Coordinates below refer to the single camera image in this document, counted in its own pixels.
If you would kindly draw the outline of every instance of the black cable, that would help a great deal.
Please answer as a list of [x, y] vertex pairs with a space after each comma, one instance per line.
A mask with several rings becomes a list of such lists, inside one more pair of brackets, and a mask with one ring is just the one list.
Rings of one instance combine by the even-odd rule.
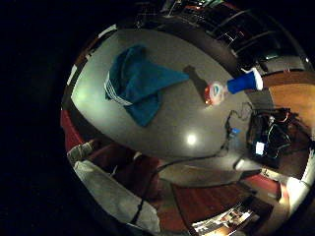
[[143, 204], [145, 202], [145, 198], [148, 194], [148, 190], [152, 184], [152, 181], [154, 180], [155, 176], [158, 175], [163, 169], [167, 168], [168, 166], [170, 165], [175, 165], [175, 164], [179, 164], [179, 163], [183, 163], [183, 162], [189, 162], [189, 161], [196, 161], [196, 160], [203, 160], [203, 159], [208, 159], [208, 158], [213, 158], [213, 157], [216, 157], [220, 154], [220, 152], [224, 149], [224, 148], [228, 148], [226, 147], [226, 143], [228, 143], [228, 140], [225, 140], [225, 142], [223, 143], [223, 145], [220, 147], [220, 150], [217, 151], [215, 154], [212, 154], [212, 155], [207, 155], [207, 156], [203, 156], [203, 157], [191, 157], [191, 158], [186, 158], [186, 159], [177, 159], [177, 160], [174, 160], [174, 161], [171, 161], [165, 165], [162, 165], [160, 167], [158, 167], [155, 172], [152, 173], [150, 179], [149, 179], [149, 182], [146, 186], [146, 189], [145, 189], [145, 192], [143, 194], [143, 196], [141, 196], [141, 202], [139, 203], [138, 205], [138, 210], [136, 212], [136, 214], [134, 215], [134, 217], [132, 218], [132, 220], [130, 221], [130, 223], [132, 224], [136, 224], [137, 223], [137, 220], [139, 218], [139, 215], [141, 213], [141, 210], [142, 210], [142, 207], [143, 207]]
[[137, 221], [138, 221], [138, 218], [140, 216], [140, 213], [141, 213], [141, 210], [143, 208], [143, 205], [144, 205], [144, 202], [145, 202], [145, 198], [147, 197], [147, 194], [148, 194], [148, 190], [155, 178], [156, 175], [158, 175], [163, 169], [167, 168], [168, 166], [171, 166], [171, 165], [175, 165], [175, 164], [179, 164], [179, 163], [184, 163], [184, 162], [189, 162], [189, 161], [196, 161], [196, 160], [204, 160], [204, 159], [209, 159], [209, 158], [213, 158], [213, 157], [216, 157], [216, 156], [219, 156], [219, 154], [221, 153], [221, 151], [223, 149], [226, 149], [228, 150], [228, 143], [229, 143], [229, 139], [230, 139], [230, 132], [231, 132], [231, 128], [230, 128], [230, 125], [229, 125], [229, 120], [231, 118], [231, 116], [233, 114], [235, 114], [237, 116], [238, 119], [242, 120], [242, 121], [245, 121], [247, 120], [249, 117], [250, 117], [250, 114], [247, 115], [246, 117], [243, 117], [243, 109], [244, 109], [244, 105], [248, 105], [251, 109], [251, 112], [253, 111], [253, 107], [252, 105], [249, 103], [249, 102], [243, 102], [242, 103], [242, 108], [241, 108], [241, 114], [239, 115], [237, 111], [235, 110], [231, 110], [226, 118], [226, 121], [225, 121], [225, 131], [226, 131], [226, 137], [225, 137], [225, 141], [223, 142], [223, 144], [220, 146], [220, 149], [215, 152], [214, 154], [212, 155], [207, 155], [207, 156], [202, 156], [202, 157], [191, 157], [191, 158], [185, 158], [185, 159], [177, 159], [177, 160], [174, 160], [174, 161], [171, 161], [165, 165], [162, 165], [160, 167], [158, 167], [151, 175], [148, 183], [147, 183], [147, 186], [146, 186], [146, 189], [145, 189], [145, 192], [144, 194], [141, 196], [141, 202], [138, 204], [138, 210], [137, 212], [135, 213], [134, 217], [132, 218], [132, 220], [130, 221], [130, 223], [132, 224], [137, 224]]

